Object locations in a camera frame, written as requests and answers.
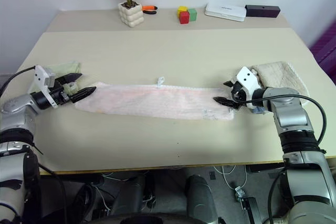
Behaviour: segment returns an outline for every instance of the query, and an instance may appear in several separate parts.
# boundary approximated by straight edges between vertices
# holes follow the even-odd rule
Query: table
[[[167,85],[206,88],[222,87],[242,66],[289,61],[327,113],[321,148],[336,156],[335,85],[281,15],[239,23],[198,10],[196,22],[180,25],[175,10],[167,9],[132,29],[116,10],[62,12],[20,69],[71,60],[81,62],[82,87],[154,84],[164,76]],[[32,79],[32,73],[17,77],[2,100],[23,94]],[[305,109],[318,135],[319,110],[311,103]],[[59,173],[282,160],[272,114],[246,108],[232,121],[188,121],[88,113],[66,104],[45,111],[36,125],[35,142],[44,153],[39,160]]]

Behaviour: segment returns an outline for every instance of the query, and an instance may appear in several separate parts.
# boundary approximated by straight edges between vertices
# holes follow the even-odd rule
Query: red block
[[[189,12],[180,12],[180,23],[181,24],[189,23]]]

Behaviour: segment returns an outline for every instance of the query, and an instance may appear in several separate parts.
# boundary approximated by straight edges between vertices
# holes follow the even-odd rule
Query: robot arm
[[[8,100],[1,108],[0,121],[0,221],[20,222],[28,192],[38,186],[39,168],[34,144],[35,116],[43,110],[69,101],[75,103],[94,92],[88,87],[67,95],[63,85],[76,81],[82,74],[70,73],[55,79],[41,66],[35,68],[40,92]]]
[[[280,175],[281,186],[288,193],[293,207],[289,213],[292,218],[289,218],[289,223],[301,223],[296,222],[302,221],[300,218],[305,218],[306,222],[302,223],[309,223],[307,221],[310,217],[331,218],[335,221],[331,223],[336,223],[336,185],[324,157],[325,151],[318,146],[325,129],[322,129],[321,137],[317,141],[296,90],[262,89],[257,84],[257,78],[246,67],[242,68],[234,81],[224,83],[232,88],[233,100],[221,97],[215,97],[214,100],[236,109],[246,105],[249,109],[262,107],[273,113],[284,152],[285,171]]]

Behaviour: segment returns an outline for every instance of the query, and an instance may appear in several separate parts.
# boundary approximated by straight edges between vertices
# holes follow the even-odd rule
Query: orange scissors
[[[156,11],[158,8],[154,5],[146,5],[146,6],[142,6],[142,11],[143,13],[146,14],[156,14]]]

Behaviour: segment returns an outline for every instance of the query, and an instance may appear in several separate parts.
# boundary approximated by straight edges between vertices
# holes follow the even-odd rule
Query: green block
[[[197,11],[195,9],[188,9],[189,21],[196,21]]]

